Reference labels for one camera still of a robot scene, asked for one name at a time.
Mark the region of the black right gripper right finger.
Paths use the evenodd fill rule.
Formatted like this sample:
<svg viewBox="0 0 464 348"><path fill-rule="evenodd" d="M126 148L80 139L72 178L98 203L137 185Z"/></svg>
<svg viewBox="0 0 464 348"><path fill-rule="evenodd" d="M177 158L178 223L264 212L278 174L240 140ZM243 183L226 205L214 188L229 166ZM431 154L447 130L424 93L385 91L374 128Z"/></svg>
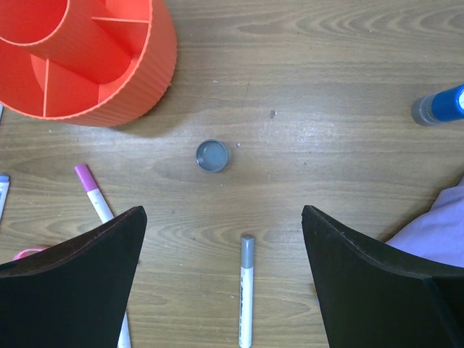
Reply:
<svg viewBox="0 0 464 348"><path fill-rule="evenodd" d="M463 269L395 249L310 205L302 232L330 347L462 347Z"/></svg>

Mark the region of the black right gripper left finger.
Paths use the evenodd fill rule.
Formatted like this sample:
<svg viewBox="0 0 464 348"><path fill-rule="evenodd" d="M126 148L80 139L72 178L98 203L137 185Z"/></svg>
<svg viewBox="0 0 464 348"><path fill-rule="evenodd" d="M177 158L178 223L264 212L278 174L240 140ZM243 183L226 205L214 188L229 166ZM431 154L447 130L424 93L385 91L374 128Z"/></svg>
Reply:
<svg viewBox="0 0 464 348"><path fill-rule="evenodd" d="M147 216L111 221L1 264L2 347L116 347Z"/></svg>

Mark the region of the pink capped white marker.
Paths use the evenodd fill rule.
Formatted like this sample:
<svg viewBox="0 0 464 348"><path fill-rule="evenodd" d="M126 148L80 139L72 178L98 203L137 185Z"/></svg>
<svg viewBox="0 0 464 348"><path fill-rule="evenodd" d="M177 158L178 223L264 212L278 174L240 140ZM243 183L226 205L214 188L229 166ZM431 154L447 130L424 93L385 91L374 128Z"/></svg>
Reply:
<svg viewBox="0 0 464 348"><path fill-rule="evenodd" d="M85 164L75 166L75 172L86 191L91 204L93 205L97 215L99 216L102 223L106 223L114 218L114 215L109 208L102 192L99 189L91 171ZM120 329L120 335L117 346L119 348L131 348L130 329L128 323L128 314L125 312L123 323Z"/></svg>

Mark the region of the grey capped white marker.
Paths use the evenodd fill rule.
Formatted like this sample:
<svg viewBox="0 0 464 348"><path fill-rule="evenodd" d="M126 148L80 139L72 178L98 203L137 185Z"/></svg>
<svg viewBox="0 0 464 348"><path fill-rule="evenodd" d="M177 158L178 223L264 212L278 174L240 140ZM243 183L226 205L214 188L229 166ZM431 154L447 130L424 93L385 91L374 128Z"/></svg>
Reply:
<svg viewBox="0 0 464 348"><path fill-rule="evenodd" d="M241 238L241 275L239 305L239 346L252 346L253 324L253 290L254 290L254 237L245 235Z"/></svg>

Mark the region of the orange round pen organizer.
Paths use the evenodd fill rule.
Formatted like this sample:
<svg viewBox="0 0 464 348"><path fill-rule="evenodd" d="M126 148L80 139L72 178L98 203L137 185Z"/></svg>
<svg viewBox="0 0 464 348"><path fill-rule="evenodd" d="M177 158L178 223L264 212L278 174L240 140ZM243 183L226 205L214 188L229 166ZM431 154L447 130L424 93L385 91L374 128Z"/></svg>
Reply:
<svg viewBox="0 0 464 348"><path fill-rule="evenodd" d="M176 61L164 1L1 3L1 103L27 117L129 123L163 97Z"/></svg>

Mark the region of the blue capped white marker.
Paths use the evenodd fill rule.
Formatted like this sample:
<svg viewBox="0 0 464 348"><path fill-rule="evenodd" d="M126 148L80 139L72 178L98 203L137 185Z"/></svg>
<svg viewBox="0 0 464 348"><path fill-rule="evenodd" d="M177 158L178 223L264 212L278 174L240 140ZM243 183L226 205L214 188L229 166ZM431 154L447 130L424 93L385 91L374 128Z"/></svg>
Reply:
<svg viewBox="0 0 464 348"><path fill-rule="evenodd" d="M9 185L10 177L8 175L0 175L0 219L2 218L4 212Z"/></svg>

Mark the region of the pink lidded pen tube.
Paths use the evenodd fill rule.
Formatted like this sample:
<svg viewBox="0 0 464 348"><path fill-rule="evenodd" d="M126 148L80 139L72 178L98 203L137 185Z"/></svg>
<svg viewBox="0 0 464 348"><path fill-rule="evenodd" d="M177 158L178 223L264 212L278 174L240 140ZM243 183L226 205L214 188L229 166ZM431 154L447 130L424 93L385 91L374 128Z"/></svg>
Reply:
<svg viewBox="0 0 464 348"><path fill-rule="evenodd" d="M36 248L29 248L29 249L24 249L21 252L18 252L14 257L13 260L20 260L24 257L31 256L32 254L39 253L44 251L45 248L42 247L36 247Z"/></svg>

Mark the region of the purple cloth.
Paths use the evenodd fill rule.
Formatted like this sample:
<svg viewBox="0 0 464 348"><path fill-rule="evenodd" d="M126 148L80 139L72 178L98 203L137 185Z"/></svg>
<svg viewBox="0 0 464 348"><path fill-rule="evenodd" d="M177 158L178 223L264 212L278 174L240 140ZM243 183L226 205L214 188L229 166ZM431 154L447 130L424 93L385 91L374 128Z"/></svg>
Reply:
<svg viewBox="0 0 464 348"><path fill-rule="evenodd" d="M463 266L463 182L440 192L430 210L386 242L434 262Z"/></svg>

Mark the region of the small grey round cap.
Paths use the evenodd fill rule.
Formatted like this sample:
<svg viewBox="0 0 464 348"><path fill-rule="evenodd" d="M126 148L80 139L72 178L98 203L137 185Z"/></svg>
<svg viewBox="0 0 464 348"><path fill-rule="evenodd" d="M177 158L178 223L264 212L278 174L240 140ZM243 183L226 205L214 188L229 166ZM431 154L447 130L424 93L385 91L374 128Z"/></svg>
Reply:
<svg viewBox="0 0 464 348"><path fill-rule="evenodd" d="M229 153L225 144L216 139L203 141L196 150L196 163L203 171L219 173L229 161Z"/></svg>

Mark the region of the blue glue stick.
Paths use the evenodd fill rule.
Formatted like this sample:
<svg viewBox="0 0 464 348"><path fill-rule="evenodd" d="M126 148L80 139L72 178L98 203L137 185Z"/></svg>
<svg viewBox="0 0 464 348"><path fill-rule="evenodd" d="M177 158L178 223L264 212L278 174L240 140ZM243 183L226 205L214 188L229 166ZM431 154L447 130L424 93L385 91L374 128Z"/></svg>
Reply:
<svg viewBox="0 0 464 348"><path fill-rule="evenodd" d="M412 106L412 118L423 126L463 120L463 85L419 98Z"/></svg>

